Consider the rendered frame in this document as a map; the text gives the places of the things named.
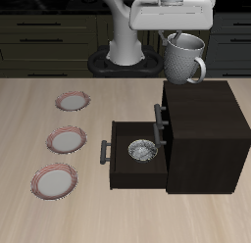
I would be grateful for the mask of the dark wooden cabinet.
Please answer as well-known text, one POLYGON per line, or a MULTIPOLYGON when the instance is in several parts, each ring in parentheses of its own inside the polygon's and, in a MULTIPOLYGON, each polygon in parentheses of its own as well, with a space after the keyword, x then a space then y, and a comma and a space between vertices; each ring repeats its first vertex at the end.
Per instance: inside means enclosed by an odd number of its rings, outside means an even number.
POLYGON ((225 81, 164 82, 156 123, 170 194, 231 194, 251 148, 251 128, 225 81))

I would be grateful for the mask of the open dark cabinet drawer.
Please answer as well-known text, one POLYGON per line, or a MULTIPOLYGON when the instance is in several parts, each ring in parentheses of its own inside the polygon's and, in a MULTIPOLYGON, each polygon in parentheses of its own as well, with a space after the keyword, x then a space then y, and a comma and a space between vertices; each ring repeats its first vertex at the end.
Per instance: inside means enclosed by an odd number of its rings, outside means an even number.
POLYGON ((139 163, 128 152, 136 140, 155 142, 153 122, 112 121, 111 142, 101 142, 100 164, 110 163, 110 188, 165 189, 168 177, 164 147, 149 163, 139 163))

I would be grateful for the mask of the dark kitchen cupboards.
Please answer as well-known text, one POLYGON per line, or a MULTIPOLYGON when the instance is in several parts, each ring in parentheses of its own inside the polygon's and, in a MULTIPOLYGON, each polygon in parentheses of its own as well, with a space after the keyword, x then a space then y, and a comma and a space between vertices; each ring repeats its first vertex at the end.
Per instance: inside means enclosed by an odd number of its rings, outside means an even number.
POLYGON ((0 77, 93 76, 88 58, 113 38, 103 0, 0 0, 0 77))

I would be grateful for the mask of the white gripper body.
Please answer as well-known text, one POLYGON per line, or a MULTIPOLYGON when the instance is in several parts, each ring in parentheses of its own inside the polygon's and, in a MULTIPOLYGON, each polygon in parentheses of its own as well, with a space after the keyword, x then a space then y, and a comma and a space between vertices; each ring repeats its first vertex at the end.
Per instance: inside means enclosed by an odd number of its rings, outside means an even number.
POLYGON ((210 0, 183 0, 169 6, 161 0, 135 0, 129 14, 129 27, 134 30, 210 29, 212 25, 210 0))

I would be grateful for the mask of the red-rimmed white plate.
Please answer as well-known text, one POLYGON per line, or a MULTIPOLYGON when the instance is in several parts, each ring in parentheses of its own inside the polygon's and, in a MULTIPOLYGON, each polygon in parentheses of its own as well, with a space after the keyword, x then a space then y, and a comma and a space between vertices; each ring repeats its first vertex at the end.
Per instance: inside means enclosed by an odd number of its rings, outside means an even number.
POLYGON ((63 126, 53 130, 46 138, 48 150, 54 154, 71 154, 87 142, 87 134, 76 126, 63 126))
POLYGON ((30 191, 41 200, 56 201, 71 194, 77 183, 77 171, 72 166, 56 163, 35 173, 30 182, 30 191))
POLYGON ((82 91, 70 91, 61 94, 55 100, 55 106, 64 112, 77 112, 90 104, 90 96, 82 91))

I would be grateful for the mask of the white porcelain mug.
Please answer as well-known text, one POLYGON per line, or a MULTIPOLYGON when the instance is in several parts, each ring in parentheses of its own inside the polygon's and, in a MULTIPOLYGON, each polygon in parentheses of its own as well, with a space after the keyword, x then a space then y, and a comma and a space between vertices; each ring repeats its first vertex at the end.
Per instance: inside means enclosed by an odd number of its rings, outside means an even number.
POLYGON ((204 41, 188 33, 182 33, 174 41, 175 35, 173 33, 168 36, 164 53, 164 73, 167 80, 176 85, 202 82, 206 75, 206 65, 202 60, 204 41))

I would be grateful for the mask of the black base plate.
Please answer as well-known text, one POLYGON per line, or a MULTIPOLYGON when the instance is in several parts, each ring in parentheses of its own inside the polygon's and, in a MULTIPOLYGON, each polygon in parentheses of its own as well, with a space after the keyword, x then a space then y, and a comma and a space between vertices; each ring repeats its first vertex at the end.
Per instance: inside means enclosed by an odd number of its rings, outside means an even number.
POLYGON ((142 52, 145 58, 132 66, 119 66, 107 59, 110 51, 108 45, 101 45, 87 62, 88 69, 94 77, 99 78, 141 78, 157 77, 163 69, 163 58, 150 45, 143 45, 142 52))

